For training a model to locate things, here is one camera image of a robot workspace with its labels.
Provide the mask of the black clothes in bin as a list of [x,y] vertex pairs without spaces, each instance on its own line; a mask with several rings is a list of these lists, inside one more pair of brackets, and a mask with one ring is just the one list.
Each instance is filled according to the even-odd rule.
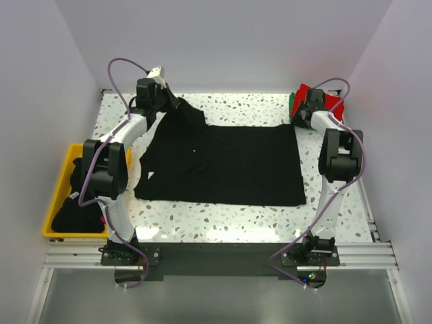
[[61,233],[102,233],[105,223],[103,213],[97,203],[81,207],[78,204],[81,185],[82,158],[73,160],[74,168],[69,177],[70,193],[64,198],[63,204],[55,214],[51,229]]

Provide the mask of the folded green t shirt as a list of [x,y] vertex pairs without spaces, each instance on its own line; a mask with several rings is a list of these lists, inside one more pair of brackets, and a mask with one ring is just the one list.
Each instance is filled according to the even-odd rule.
[[295,96],[296,96],[295,92],[292,92],[289,96],[288,108],[289,108],[290,119],[292,119],[294,114],[295,114],[295,111],[294,111]]

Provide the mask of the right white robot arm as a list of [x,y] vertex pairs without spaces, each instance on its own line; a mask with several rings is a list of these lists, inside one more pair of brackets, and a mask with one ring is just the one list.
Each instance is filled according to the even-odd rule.
[[291,258],[316,265],[330,257],[335,248],[338,214],[348,185],[362,170],[363,133],[342,121],[343,100],[325,94],[322,89],[301,84],[290,109],[293,125],[318,132],[323,142],[318,159],[322,176],[321,195],[311,229],[301,243],[289,251]]

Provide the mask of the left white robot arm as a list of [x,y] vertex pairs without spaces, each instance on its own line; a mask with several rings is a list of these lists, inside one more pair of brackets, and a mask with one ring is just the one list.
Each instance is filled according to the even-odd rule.
[[108,241],[120,244],[116,257],[134,264],[140,249],[131,243],[135,229],[128,216],[124,192],[128,185],[126,151],[149,130],[158,112],[179,105],[161,76],[147,76],[136,84],[136,106],[129,108],[120,123],[99,140],[86,140],[82,149],[82,189],[79,205],[97,203],[103,213]]

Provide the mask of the black t shirt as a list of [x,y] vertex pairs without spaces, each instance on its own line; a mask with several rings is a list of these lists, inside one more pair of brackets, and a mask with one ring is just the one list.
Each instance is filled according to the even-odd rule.
[[141,200],[306,204],[293,125],[210,126],[185,99],[159,122],[140,168],[134,196]]

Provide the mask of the yellow plastic bin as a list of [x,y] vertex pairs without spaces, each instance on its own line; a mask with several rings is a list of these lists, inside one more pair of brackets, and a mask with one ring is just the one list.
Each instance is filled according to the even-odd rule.
[[128,183],[128,166],[130,149],[123,144],[111,143],[105,148],[97,140],[73,144],[69,147],[63,162],[57,187],[51,200],[48,214],[43,226],[43,236],[47,238],[107,238],[109,227],[105,223],[102,233],[61,233],[51,229],[55,214],[63,204],[64,198],[70,193],[69,177],[73,171],[75,158],[82,158],[81,191],[78,204],[81,207],[91,205],[93,200],[106,198],[117,199],[124,192]]

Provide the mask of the folded red t shirt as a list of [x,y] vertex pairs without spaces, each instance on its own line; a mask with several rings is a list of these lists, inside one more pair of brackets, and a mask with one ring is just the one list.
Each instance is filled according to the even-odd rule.
[[[295,103],[294,103],[294,111],[298,110],[301,102],[306,100],[306,93],[307,90],[310,89],[310,86],[307,86],[306,84],[301,84],[299,89],[295,92]],[[326,110],[330,110],[340,99],[341,99],[341,89],[335,89],[335,90],[326,90],[325,91],[325,103],[324,108]],[[340,103],[334,110],[333,114],[336,119],[339,121],[342,121],[343,113],[344,113],[344,103]]]

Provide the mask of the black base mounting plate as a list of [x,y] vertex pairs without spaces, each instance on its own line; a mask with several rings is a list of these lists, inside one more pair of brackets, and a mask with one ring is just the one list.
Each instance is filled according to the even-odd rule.
[[278,243],[107,242],[99,252],[101,265],[115,269],[118,284],[162,281],[167,276],[277,277],[320,288],[328,268],[341,264],[336,248],[308,251],[301,244],[284,252]]

